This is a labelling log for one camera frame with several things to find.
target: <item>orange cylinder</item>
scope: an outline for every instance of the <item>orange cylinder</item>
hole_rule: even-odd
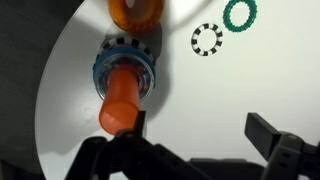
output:
[[[110,134],[133,128],[140,109],[136,70],[130,65],[117,68],[109,76],[108,91],[99,114],[102,128]]]

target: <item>white table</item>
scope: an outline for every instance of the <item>white table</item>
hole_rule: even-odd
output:
[[[185,160],[245,158],[265,164],[243,133],[246,114],[258,112],[277,129],[316,144],[320,1],[257,0],[257,19],[242,33],[225,29],[226,2],[167,0],[157,87],[143,103],[146,138]],[[246,17],[241,7],[234,12],[238,20]],[[201,57],[192,51],[190,39],[195,28],[208,22],[223,30],[223,45],[216,54]],[[51,53],[35,118],[37,150],[48,180],[64,179],[87,137],[112,138],[98,122],[102,100],[93,84],[92,65],[105,35],[117,33],[121,31],[109,16],[106,0],[87,0]],[[214,35],[204,33],[201,41],[210,44],[210,38]]]

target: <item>blue ring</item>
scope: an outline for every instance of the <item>blue ring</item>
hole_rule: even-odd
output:
[[[154,67],[152,61],[150,60],[150,58],[146,54],[141,52],[140,50],[135,49],[130,46],[113,47],[112,49],[108,49],[106,52],[103,52],[101,54],[101,56],[99,56],[96,59],[96,63],[93,66],[93,79],[95,78],[97,67],[99,67],[101,65],[101,63],[104,62],[107,58],[109,58],[115,54],[131,54],[131,55],[135,55],[135,56],[141,58],[144,62],[146,62],[149,65],[149,67],[151,68],[151,71],[154,75],[154,79],[156,79],[155,67]]]

